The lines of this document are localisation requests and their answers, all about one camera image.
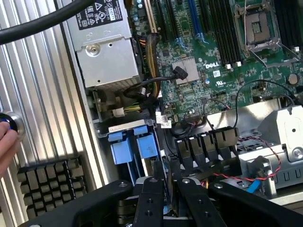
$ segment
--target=cable connector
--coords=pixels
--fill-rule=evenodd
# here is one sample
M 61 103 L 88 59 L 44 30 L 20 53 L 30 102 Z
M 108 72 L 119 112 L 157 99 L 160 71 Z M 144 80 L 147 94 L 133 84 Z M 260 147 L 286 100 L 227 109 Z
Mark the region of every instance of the cable connector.
M 188 73 L 179 66 L 175 67 L 173 73 L 175 74 L 176 79 L 184 80 L 186 77 L 188 77 Z

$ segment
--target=blue latch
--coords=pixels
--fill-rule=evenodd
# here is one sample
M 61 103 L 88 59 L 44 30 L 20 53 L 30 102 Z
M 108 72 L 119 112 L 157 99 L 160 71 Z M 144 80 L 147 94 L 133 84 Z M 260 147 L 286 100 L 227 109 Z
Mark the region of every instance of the blue latch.
M 108 141 L 111 142 L 115 165 L 131 162 L 134 154 L 130 147 L 129 139 L 122 132 L 115 132 L 108 135 Z
M 143 135 L 137 138 L 137 144 L 140 151 L 141 158 L 149 158 L 158 155 L 157 146 L 153 133 L 144 135 L 148 133 L 147 126 L 141 126 L 134 129 L 134 135 Z

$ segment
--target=green circuit board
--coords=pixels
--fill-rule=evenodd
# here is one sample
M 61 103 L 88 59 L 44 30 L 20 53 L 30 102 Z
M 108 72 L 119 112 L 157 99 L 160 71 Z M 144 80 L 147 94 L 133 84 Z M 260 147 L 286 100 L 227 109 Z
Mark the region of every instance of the green circuit board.
M 262 0 L 248 0 L 248 4 L 260 3 Z M 193 58 L 198 72 L 198 79 L 184 83 L 176 84 L 175 81 L 165 81 L 161 84 L 161 92 L 164 100 L 165 114 L 171 118 L 173 122 L 181 119 L 202 114 L 202 105 L 207 99 L 216 97 L 217 99 L 226 103 L 230 108 L 235 107 L 235 95 L 239 88 L 255 79 L 267 79 L 288 86 L 294 93 L 296 93 L 295 86 L 303 85 L 303 79 L 299 80 L 295 86 L 290 86 L 287 83 L 290 74 L 296 74 L 299 78 L 303 75 L 303 63 L 298 61 L 286 66 L 266 68 L 254 57 L 245 57 L 241 52 L 243 62 L 240 67 L 233 67 L 226 69 L 221 63 L 220 52 L 216 42 L 214 32 L 204 33 L 205 41 L 196 40 L 194 37 L 194 29 L 192 18 L 189 11 L 187 0 L 184 0 L 182 5 L 178 5 L 175 0 L 171 0 L 173 11 L 176 18 L 178 32 L 182 37 L 186 48 L 177 45 L 173 40 L 172 31 L 169 30 L 169 13 L 167 12 L 166 2 L 160 1 L 163 18 L 168 23 L 167 34 L 170 40 L 168 42 L 160 41 L 157 47 L 158 50 L 158 64 L 160 74 L 162 76 L 172 75 L 172 64 L 182 59 Z M 235 5 L 244 6 L 244 0 L 231 0 L 231 9 L 234 10 Z M 198 1 L 195 1 L 196 9 L 201 18 L 201 11 L 199 10 Z M 158 23 L 158 15 L 155 6 L 153 13 Z M 131 10 L 130 17 L 137 17 L 137 6 Z M 212 19 L 209 15 L 207 20 L 212 26 Z M 271 30 L 276 24 L 268 24 Z M 136 25 L 137 31 L 141 35 L 148 34 L 149 26 L 147 18 L 139 17 L 139 24 Z M 285 55 L 282 49 L 275 51 L 267 51 L 262 55 L 263 59 L 268 64 L 272 62 L 283 62 Z M 265 89 L 253 89 L 256 84 L 248 85 L 238 98 L 239 107 L 247 106 L 252 103 L 254 96 L 270 96 L 276 94 L 286 94 L 273 84 L 266 84 Z M 209 114 L 223 111 L 223 106 L 218 103 L 210 102 L 206 106 L 206 111 Z

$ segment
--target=black ram slot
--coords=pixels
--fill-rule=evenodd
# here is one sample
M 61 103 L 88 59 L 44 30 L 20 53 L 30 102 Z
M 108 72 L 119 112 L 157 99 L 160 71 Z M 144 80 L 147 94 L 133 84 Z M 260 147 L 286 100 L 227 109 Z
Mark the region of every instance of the black ram slot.
M 202 29 L 203 32 L 208 33 L 210 31 L 207 13 L 207 2 L 208 0 L 199 0 L 201 8 L 201 18 L 202 18 Z
M 159 27 L 161 28 L 160 35 L 162 37 L 162 40 L 166 42 L 168 41 L 167 28 L 166 28 L 165 19 L 163 17 L 163 10 L 161 7 L 160 0 L 156 0 L 156 8 L 157 8 L 158 23 L 159 23 Z
M 222 65 L 241 61 L 229 0 L 212 0 L 209 6 Z
M 275 9 L 282 43 L 288 48 L 302 47 L 297 0 L 275 0 Z
M 175 18 L 174 9 L 172 7 L 171 0 L 166 0 L 166 4 L 167 4 L 167 11 L 169 13 L 171 30 L 174 35 L 174 39 L 177 39 L 178 38 L 177 23 L 176 23 L 176 18 Z

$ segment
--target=screw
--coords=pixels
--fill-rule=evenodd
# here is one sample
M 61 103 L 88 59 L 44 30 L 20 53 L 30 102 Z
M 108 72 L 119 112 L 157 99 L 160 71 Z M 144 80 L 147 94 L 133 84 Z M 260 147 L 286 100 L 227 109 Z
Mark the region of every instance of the screw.
M 121 182 L 121 184 L 119 184 L 119 187 L 124 188 L 127 186 L 127 183 Z
M 183 183 L 189 183 L 190 181 L 188 179 L 183 179 L 182 182 Z
M 157 179 L 155 179 L 155 178 L 152 178 L 152 179 L 150 179 L 150 182 L 155 183 L 155 182 L 158 182 L 158 180 L 157 180 Z
M 223 185 L 220 183 L 215 183 L 214 186 L 215 186 L 215 188 L 218 188 L 218 189 L 223 188 Z
M 294 154 L 294 156 L 295 156 L 297 159 L 303 158 L 303 153 L 302 153 L 302 151 L 301 151 L 299 148 L 295 148 L 295 149 L 293 150 L 293 154 Z

